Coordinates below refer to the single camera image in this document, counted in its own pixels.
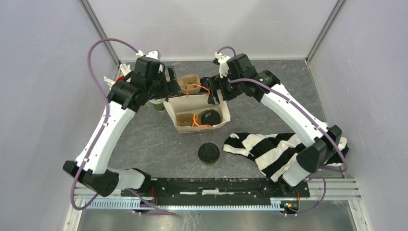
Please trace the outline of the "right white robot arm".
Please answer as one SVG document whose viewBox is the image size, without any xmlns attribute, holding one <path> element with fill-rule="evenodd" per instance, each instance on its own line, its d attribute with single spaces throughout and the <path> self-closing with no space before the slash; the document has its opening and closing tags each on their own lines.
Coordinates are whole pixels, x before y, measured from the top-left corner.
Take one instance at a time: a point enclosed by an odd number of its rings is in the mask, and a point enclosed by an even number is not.
<svg viewBox="0 0 408 231">
<path fill-rule="evenodd" d="M 206 79 L 209 104 L 218 105 L 244 93 L 275 112 L 305 146 L 304 150 L 289 159 L 288 165 L 276 177 L 282 179 L 278 183 L 281 195 L 291 196 L 295 193 L 297 185 L 318 169 L 325 169 L 334 154 L 345 161 L 340 149 L 345 141 L 342 130 L 337 125 L 330 127 L 313 116 L 290 95 L 274 74 L 268 70 L 257 72 L 243 53 L 229 57 L 217 51 L 214 57 L 219 74 Z"/>
</svg>

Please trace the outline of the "green paper coffee cup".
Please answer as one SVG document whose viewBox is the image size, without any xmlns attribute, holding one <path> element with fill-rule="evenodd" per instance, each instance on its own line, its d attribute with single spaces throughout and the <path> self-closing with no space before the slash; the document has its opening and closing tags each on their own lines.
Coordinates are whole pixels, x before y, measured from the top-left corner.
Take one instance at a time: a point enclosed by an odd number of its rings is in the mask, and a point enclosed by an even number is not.
<svg viewBox="0 0 408 231">
<path fill-rule="evenodd" d="M 201 160 L 201 161 L 207 167 L 213 166 L 217 162 L 217 160 L 211 160 L 211 161 Z"/>
</svg>

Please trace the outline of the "brown paper bag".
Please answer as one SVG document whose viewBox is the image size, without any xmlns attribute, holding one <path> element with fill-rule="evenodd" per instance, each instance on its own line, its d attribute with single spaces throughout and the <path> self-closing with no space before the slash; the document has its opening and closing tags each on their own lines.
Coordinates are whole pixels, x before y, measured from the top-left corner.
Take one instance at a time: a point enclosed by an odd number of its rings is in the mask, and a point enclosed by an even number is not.
<svg viewBox="0 0 408 231">
<path fill-rule="evenodd" d="M 201 90 L 197 94 L 186 94 L 184 96 L 178 96 L 169 98 L 164 101 L 164 106 L 168 115 L 170 116 L 177 132 L 179 133 L 198 133 L 211 131 L 223 127 L 230 122 L 230 111 L 225 101 L 220 101 L 219 105 L 212 105 L 207 103 L 210 90 L 204 86 L 200 86 Z M 178 114 L 200 114 L 206 110 L 216 110 L 221 115 L 221 123 L 218 125 L 202 125 L 199 123 L 195 127 L 180 127 L 176 123 L 176 115 Z"/>
</svg>

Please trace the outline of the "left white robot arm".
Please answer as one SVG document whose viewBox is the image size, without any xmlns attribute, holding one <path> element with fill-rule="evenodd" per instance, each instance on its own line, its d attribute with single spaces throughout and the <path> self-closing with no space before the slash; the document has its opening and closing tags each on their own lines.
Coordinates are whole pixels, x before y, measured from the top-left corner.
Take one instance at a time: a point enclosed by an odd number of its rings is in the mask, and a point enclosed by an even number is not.
<svg viewBox="0 0 408 231">
<path fill-rule="evenodd" d="M 148 56 L 138 58 L 134 69 L 112 85 L 107 95 L 109 111 L 103 113 L 85 149 L 75 160 L 67 160 L 63 170 L 103 197 L 126 188 L 146 196 L 151 183 L 144 172 L 136 168 L 112 169 L 107 165 L 119 137 L 141 106 L 150 100 L 179 94 L 173 66 Z"/>
</svg>

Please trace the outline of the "black coffee lid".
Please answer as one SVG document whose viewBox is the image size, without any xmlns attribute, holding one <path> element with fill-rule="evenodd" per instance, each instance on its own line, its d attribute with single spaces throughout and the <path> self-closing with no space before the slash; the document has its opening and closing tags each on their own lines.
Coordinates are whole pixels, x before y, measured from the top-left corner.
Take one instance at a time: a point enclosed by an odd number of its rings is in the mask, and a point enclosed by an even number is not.
<svg viewBox="0 0 408 231">
<path fill-rule="evenodd" d="M 220 157 L 219 148 L 214 143 L 204 143 L 199 147 L 198 157 L 200 160 L 218 160 Z"/>
<path fill-rule="evenodd" d="M 221 115 L 216 110 L 206 110 L 199 114 L 200 123 L 202 125 L 218 125 L 221 123 Z"/>
</svg>

